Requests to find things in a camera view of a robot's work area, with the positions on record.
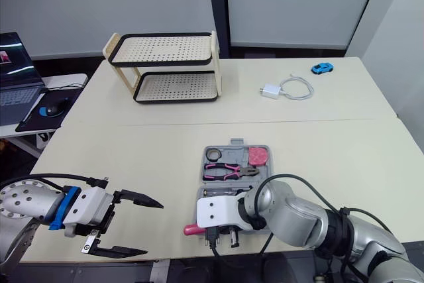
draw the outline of perforated shelf tray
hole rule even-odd
[[[217,98],[213,71],[147,72],[134,93],[138,103],[204,102]]]
[[[121,68],[206,65],[212,60],[211,34],[126,34],[108,60],[113,66]]]

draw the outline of gray tool case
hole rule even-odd
[[[238,164],[240,167],[252,167],[248,164],[249,162],[249,148],[250,147],[261,147],[265,148],[268,153],[268,160],[263,166],[257,166],[256,169],[259,170],[259,173],[255,176],[242,176],[238,180],[206,180],[205,175],[205,165],[206,164],[215,164],[215,163],[227,163],[227,164]],[[214,162],[211,162],[207,159],[207,151],[211,148],[216,148],[221,152],[221,157]],[[271,163],[271,152],[270,148],[266,145],[245,145],[243,139],[231,139],[230,145],[226,146],[207,146],[203,151],[202,163],[201,163],[201,175],[200,178],[204,185],[202,185],[197,191],[197,198],[210,197],[210,196],[235,196],[238,192],[243,191],[247,192],[259,181],[270,177],[272,175],[272,163]],[[221,168],[214,168],[213,170],[208,170],[207,174],[212,176],[222,176],[230,173],[231,171]],[[196,211],[194,215],[194,223],[196,223]],[[269,233],[270,230],[265,227],[260,231],[241,231],[241,233]]]

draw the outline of laptop screen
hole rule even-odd
[[[42,84],[24,45],[15,32],[0,34],[0,86]]]

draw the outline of pink screwdriver handle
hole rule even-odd
[[[184,235],[198,235],[204,232],[206,232],[206,229],[200,228],[196,223],[184,227]]]

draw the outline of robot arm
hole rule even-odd
[[[136,205],[163,208],[152,198],[130,192],[115,191],[108,194],[107,180],[85,178],[91,188],[64,186],[62,191],[51,190],[36,175],[10,184],[0,190],[0,273],[10,274],[31,245],[39,225],[49,230],[64,229],[66,237],[88,236],[81,252],[110,258],[142,255],[144,250],[98,247],[100,235],[106,230],[115,214],[115,205],[122,199]]]
[[[424,273],[409,262],[403,245],[390,232],[353,215],[345,217],[343,221],[337,211],[297,197],[287,183],[277,180],[237,196],[197,202],[199,227],[236,225],[248,231],[267,225],[276,238],[289,245],[312,248],[327,256],[347,256],[356,274],[369,282],[424,282]],[[258,219],[262,225],[255,223]]]

